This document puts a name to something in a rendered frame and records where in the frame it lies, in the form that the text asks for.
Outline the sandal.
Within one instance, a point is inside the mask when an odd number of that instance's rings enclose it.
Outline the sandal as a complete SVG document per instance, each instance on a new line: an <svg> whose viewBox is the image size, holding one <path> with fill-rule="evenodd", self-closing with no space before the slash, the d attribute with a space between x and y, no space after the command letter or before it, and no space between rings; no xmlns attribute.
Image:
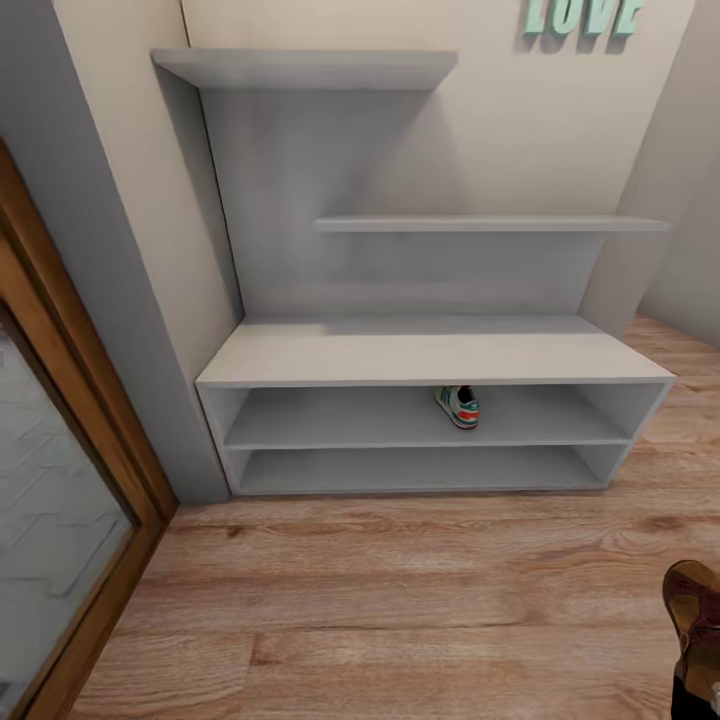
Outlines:
<svg viewBox="0 0 720 720"><path fill-rule="evenodd" d="M681 648L674 676L689 693L716 701L712 686L720 683L720 576L698 561L677 561L665 573L663 601Z"/></svg>

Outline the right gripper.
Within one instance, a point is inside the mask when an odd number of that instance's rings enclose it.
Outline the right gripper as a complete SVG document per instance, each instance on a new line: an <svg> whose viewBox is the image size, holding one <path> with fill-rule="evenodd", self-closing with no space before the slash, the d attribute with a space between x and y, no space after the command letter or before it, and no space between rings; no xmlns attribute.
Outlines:
<svg viewBox="0 0 720 720"><path fill-rule="evenodd" d="M672 720L720 720L710 703L689 693L679 677L673 677Z"/></svg>

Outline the gym shoe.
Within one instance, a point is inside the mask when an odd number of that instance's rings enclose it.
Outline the gym shoe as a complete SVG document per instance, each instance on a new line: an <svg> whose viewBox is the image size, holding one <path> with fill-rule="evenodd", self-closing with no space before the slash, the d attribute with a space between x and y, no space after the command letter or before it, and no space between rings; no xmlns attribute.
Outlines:
<svg viewBox="0 0 720 720"><path fill-rule="evenodd" d="M479 402L472 385L435 385L433 396L456 426L462 429L477 426Z"/></svg>

